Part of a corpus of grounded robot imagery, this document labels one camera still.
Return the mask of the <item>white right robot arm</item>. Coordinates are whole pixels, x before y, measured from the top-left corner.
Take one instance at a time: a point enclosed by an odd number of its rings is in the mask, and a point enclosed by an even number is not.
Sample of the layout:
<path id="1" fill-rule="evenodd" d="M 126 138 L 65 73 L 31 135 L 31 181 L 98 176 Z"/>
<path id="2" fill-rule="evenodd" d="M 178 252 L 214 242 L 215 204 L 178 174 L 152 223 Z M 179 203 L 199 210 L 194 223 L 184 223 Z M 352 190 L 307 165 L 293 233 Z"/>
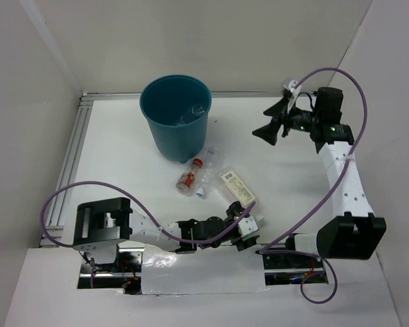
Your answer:
<path id="1" fill-rule="evenodd" d="M 296 106 L 298 94 L 298 89 L 285 87 L 282 99 L 264 112 L 271 117 L 270 123 L 253 131 L 253 135 L 274 145 L 279 131 L 283 136 L 291 130 L 307 132 L 327 173 L 333 214 L 316 233 L 287 234 L 285 262 L 298 267 L 308 253 L 326 259 L 368 260 L 387 225 L 367 201 L 351 152 L 356 144 L 352 130 L 340 122 L 344 94 L 336 88 L 321 87 L 311 110 Z"/>

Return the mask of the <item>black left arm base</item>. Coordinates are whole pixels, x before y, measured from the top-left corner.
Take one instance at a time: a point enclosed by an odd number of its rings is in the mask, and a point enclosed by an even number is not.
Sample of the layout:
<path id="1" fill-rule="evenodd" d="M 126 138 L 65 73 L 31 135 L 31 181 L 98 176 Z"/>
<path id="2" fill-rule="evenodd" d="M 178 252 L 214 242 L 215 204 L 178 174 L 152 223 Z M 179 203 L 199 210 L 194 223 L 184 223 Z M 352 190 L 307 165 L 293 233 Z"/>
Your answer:
<path id="1" fill-rule="evenodd" d="M 77 288 L 120 289 L 124 294 L 141 295 L 142 249 L 120 249 L 112 264 L 92 267 L 86 253 L 80 252 L 82 262 Z"/>

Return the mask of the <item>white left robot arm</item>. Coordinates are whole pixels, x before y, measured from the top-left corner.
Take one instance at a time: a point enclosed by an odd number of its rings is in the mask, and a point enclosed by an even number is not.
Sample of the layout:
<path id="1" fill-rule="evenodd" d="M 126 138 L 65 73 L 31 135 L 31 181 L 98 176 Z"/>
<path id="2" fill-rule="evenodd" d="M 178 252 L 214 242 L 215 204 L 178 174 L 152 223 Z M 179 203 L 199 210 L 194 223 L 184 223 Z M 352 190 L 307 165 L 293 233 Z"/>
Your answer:
<path id="1" fill-rule="evenodd" d="M 157 227 L 150 217 L 133 211 L 127 198 L 87 202 L 77 208 L 72 249 L 85 253 L 106 272 L 120 266 L 119 244 L 126 241 L 176 254 L 217 248 L 229 241 L 242 251 L 256 244 L 259 231 L 256 218 L 243 211 L 240 202 L 233 202 L 225 219 L 190 219 Z"/>

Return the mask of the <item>labelled clear plastic bottle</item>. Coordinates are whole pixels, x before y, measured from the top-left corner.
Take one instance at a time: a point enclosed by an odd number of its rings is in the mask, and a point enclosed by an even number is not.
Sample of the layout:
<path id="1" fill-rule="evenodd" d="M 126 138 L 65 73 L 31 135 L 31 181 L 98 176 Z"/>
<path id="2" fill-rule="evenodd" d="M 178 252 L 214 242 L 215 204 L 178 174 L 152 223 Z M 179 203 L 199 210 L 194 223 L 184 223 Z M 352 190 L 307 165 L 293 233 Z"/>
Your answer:
<path id="1" fill-rule="evenodd" d="M 239 201 L 243 208 L 255 202 L 255 206 L 250 211 L 258 223 L 262 223 L 264 215 L 262 214 L 260 201 L 249 187 L 241 180 L 241 177 L 235 172 L 234 168 L 227 166 L 220 170 L 216 175 L 217 188 L 221 195 L 229 202 Z"/>

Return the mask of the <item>clear slim plastic bottle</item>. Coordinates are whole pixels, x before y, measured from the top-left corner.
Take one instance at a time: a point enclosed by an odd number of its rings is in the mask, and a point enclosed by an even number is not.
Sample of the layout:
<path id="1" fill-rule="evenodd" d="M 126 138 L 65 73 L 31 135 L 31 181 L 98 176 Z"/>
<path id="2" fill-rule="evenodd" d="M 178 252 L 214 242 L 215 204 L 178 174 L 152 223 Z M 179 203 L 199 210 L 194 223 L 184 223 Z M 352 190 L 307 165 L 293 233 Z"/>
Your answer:
<path id="1" fill-rule="evenodd" d="M 221 151 L 215 146 L 208 147 L 204 155 L 204 163 L 201 168 L 202 172 L 200 173 L 200 179 L 196 187 L 196 195 L 199 198 L 206 198 L 211 189 L 215 173 L 219 170 L 221 163 Z"/>

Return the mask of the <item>clear ribbed bottle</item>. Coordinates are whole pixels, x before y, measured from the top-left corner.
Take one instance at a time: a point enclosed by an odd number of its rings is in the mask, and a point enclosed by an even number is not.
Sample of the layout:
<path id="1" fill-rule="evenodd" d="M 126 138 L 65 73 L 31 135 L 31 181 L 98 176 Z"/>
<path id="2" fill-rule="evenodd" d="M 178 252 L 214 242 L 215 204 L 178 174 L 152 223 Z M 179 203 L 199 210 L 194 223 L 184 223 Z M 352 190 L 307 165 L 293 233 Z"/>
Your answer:
<path id="1" fill-rule="evenodd" d="M 175 122 L 175 126 L 184 126 L 202 117 L 206 112 L 202 104 L 194 104 L 190 106 Z"/>

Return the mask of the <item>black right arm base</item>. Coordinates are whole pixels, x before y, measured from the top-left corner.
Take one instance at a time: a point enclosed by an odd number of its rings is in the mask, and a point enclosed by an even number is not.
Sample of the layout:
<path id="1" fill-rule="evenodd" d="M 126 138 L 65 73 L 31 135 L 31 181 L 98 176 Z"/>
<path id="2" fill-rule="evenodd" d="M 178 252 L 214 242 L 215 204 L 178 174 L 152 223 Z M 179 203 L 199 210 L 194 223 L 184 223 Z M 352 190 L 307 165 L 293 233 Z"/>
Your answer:
<path id="1" fill-rule="evenodd" d="M 292 253 L 262 254 L 265 285 L 299 285 L 309 276 L 306 283 L 328 283 L 324 264 L 319 259 Z"/>

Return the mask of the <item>red capped small bottle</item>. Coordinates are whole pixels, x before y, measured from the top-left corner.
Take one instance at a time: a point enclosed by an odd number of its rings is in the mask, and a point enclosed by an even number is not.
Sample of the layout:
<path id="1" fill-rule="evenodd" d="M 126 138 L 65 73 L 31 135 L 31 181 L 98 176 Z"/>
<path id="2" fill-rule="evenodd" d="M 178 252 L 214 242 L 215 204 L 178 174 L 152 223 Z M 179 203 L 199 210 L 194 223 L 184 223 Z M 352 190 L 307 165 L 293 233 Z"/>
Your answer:
<path id="1" fill-rule="evenodd" d="M 200 169 L 203 165 L 203 162 L 199 158 L 193 159 L 192 163 L 190 164 L 189 168 L 179 177 L 176 183 L 177 191 L 185 196 L 191 194 L 192 187 L 194 186 L 194 182 Z"/>

